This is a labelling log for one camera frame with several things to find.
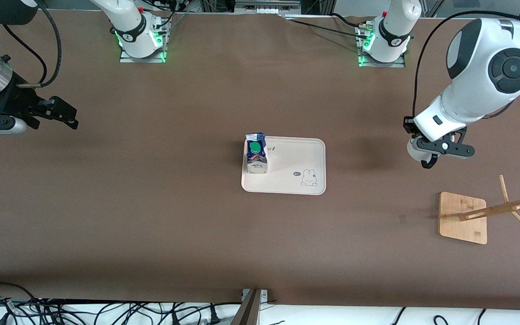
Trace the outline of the blue white milk carton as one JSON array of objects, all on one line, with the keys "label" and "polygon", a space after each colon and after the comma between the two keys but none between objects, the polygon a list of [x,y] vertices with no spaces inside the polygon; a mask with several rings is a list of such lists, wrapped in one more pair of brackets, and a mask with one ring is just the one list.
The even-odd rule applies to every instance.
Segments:
[{"label": "blue white milk carton", "polygon": [[250,174],[266,174],[269,172],[266,141],[263,132],[246,135],[246,169]]}]

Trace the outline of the cream rabbit print tray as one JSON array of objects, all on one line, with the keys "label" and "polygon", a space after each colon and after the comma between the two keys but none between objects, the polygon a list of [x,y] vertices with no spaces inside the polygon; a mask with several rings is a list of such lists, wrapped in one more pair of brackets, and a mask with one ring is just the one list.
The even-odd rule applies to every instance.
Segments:
[{"label": "cream rabbit print tray", "polygon": [[316,138],[266,136],[267,172],[250,172],[244,144],[241,186],[250,193],[321,195],[326,190],[325,144]]}]

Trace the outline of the wooden mug stand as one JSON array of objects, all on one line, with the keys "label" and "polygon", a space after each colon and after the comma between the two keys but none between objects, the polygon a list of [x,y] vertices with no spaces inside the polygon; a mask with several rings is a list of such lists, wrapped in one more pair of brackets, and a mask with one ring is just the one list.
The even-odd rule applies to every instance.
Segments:
[{"label": "wooden mug stand", "polygon": [[442,237],[485,245],[488,241],[488,220],[511,214],[520,222],[520,200],[510,201],[504,176],[499,175],[503,204],[487,206],[481,198],[441,192],[439,194],[438,233]]}]

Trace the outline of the grey power strip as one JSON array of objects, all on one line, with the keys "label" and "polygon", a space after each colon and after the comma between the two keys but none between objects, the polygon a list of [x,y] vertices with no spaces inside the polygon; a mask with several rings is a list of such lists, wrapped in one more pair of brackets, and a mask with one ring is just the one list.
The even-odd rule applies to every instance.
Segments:
[{"label": "grey power strip", "polygon": [[234,0],[237,14],[301,14],[301,0]]}]

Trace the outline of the aluminium profile bar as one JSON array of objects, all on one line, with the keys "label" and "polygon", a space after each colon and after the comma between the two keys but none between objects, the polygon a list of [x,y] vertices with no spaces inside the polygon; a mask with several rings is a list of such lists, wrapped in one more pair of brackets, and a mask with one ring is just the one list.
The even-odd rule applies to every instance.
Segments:
[{"label": "aluminium profile bar", "polygon": [[258,325],[260,307],[260,289],[254,288],[241,303],[230,325]]}]

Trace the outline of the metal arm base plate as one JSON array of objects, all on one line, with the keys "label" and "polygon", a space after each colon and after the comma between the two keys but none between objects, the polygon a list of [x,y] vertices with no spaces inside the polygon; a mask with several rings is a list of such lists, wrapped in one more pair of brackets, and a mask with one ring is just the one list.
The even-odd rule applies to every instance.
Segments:
[{"label": "metal arm base plate", "polygon": [[402,54],[397,60],[393,62],[381,62],[375,60],[369,53],[361,53],[358,55],[359,66],[361,67],[376,67],[376,68],[404,68],[406,62]]},{"label": "metal arm base plate", "polygon": [[134,62],[143,64],[160,64],[167,61],[167,46],[161,46],[155,49],[153,46],[148,48],[153,52],[146,57],[134,57],[131,56],[126,50],[132,50],[133,54],[147,54],[147,50],[143,50],[141,47],[135,45],[123,45],[119,44],[121,48],[120,62]]}]

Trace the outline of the metal corner bracket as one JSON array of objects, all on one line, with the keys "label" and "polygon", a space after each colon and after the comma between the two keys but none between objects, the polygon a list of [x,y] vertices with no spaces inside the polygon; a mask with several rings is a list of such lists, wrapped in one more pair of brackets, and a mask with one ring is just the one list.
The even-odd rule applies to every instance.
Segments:
[{"label": "metal corner bracket", "polygon": [[[249,289],[249,288],[245,288],[241,291],[241,302],[244,302],[244,300],[247,298],[249,293],[251,293],[251,289]],[[267,304],[267,303],[268,303],[268,290],[261,289],[260,290],[260,304]]]}]

